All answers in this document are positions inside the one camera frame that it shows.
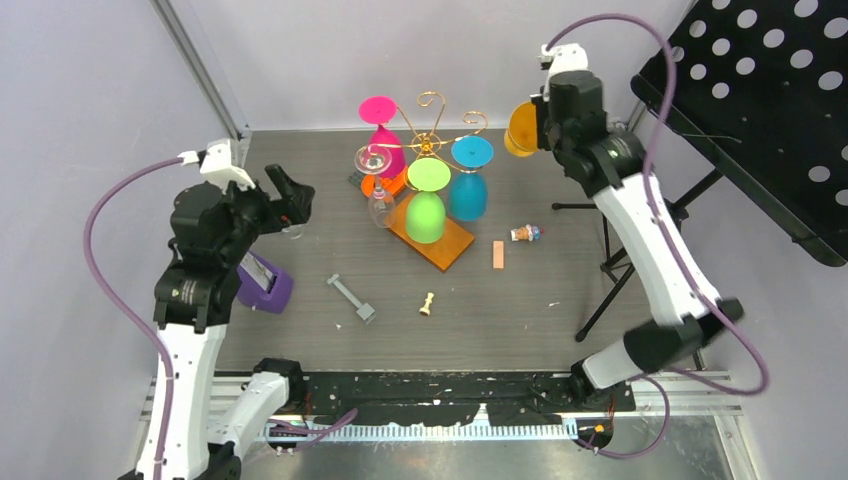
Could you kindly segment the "yellow plastic wine glass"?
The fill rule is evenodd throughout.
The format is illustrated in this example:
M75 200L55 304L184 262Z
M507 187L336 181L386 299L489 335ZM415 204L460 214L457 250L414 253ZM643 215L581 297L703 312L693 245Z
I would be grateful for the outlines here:
M539 150L536 107L530 102L517 106L503 135L506 150L513 156L526 158Z

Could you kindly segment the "clear stemmed wine glass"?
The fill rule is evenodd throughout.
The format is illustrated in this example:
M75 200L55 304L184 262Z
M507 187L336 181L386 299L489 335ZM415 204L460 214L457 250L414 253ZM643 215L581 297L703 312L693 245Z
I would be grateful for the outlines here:
M391 152L383 146L370 143L361 147L354 156L354 165L359 172L372 179L372 190L368 199L370 216L376 226L384 229L395 221L396 202L393 195L383 186L381 175L392 163Z

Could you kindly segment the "blue plastic wine glass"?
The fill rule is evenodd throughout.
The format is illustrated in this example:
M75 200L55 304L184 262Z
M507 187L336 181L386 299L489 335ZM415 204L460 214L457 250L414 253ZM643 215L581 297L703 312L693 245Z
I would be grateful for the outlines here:
M449 188L449 210L454 219L462 222L479 220L486 212L488 189L480 170L494 157L491 143L476 135L458 140L451 154L461 172Z

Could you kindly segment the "pink plastic wine glass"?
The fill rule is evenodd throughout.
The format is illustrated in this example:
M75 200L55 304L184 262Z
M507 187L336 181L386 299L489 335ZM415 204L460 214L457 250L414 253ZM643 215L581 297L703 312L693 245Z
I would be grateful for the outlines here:
M370 143L381 144L391 155L389 167L382 176L396 178L406 167L406 159L400 139L387 127L398 113L395 101L387 96L372 96L360 104L358 112L362 121L377 126Z

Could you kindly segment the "green plastic wine glass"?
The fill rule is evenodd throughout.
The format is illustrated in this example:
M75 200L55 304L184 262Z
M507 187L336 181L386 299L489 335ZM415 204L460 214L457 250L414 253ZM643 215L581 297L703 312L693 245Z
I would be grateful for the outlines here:
M438 192L450 180L450 168L435 157L419 158L408 167L407 181L416 193L407 206L405 229L414 242L432 244L442 238L447 214Z

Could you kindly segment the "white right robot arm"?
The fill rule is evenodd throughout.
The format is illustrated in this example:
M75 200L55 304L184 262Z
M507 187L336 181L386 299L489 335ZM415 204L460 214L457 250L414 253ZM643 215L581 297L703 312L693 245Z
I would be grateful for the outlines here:
M602 82L587 70L560 72L547 82L539 137L566 177L577 182L618 235L646 292L651 319L603 350L573 364L569 397L596 410L611 387L652 374L707 346L738 321L740 302L722 298L688 252L652 172L631 132L611 132Z

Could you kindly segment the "clear glass tumbler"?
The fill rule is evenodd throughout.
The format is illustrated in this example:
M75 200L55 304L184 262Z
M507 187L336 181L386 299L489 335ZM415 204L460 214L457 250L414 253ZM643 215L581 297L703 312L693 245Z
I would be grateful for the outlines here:
M289 240L296 240L303 236L305 226L303 224L292 225L283 230L284 236Z

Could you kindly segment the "grey lego plate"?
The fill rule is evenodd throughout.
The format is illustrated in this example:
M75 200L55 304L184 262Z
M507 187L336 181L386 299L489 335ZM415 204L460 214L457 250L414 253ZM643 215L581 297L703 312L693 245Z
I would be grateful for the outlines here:
M361 188L364 179L365 174L361 172L354 172L348 177L348 182L356 188Z

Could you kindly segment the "orange plastic U-shaped toy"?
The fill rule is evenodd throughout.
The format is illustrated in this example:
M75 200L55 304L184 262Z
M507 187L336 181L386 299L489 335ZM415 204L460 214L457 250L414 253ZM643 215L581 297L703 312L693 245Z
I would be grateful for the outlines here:
M394 178L380 178L383 188L392 196L397 197L406 189L406 174L401 173ZM374 189L374 176L366 175L360 182L360 190L363 195L370 197Z

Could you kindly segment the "small colourful toy figure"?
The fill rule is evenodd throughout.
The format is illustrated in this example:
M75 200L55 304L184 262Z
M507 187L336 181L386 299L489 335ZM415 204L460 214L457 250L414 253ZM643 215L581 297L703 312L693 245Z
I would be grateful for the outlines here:
M510 231L510 239L513 242L518 241L527 241L533 242L539 240L541 235L544 233L544 229L531 224L525 224L521 227L512 229Z

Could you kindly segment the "small wooden block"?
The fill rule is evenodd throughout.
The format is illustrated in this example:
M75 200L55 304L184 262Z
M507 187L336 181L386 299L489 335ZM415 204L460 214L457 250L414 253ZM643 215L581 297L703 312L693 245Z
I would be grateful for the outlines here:
M492 242L492 268L502 270L505 267L505 246L501 240Z

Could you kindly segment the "grey metal T-shaped part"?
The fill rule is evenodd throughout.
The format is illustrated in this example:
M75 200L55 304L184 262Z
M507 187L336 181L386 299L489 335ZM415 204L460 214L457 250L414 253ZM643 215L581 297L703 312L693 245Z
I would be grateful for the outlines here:
M369 324L376 317L375 309L367 302L362 302L356 297L341 281L338 274L333 274L327 284L333 286L342 296L344 296L356 309L356 314L365 323Z

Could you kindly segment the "white chess piece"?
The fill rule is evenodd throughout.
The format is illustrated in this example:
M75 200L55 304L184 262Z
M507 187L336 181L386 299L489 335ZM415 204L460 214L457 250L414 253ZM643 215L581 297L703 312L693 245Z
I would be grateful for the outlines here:
M422 316L430 316L432 303L434 301L435 294L433 292L428 292L426 298L424 300L423 305L419 309L419 314Z

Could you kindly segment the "black music stand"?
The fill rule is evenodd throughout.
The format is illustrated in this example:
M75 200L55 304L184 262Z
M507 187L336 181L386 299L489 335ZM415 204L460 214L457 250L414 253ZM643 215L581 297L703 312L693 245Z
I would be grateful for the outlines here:
M818 263L847 262L847 5L697 1L669 37L666 124L712 165L670 206L727 179Z

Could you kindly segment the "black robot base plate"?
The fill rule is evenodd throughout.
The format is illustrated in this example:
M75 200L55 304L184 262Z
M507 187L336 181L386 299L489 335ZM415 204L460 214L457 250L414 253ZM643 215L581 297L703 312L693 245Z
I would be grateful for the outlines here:
M620 384L580 400L568 373L554 371L313 371L296 383L281 414L333 423L350 410L357 426L470 424L485 410L495 426L553 425L561 414L635 411Z

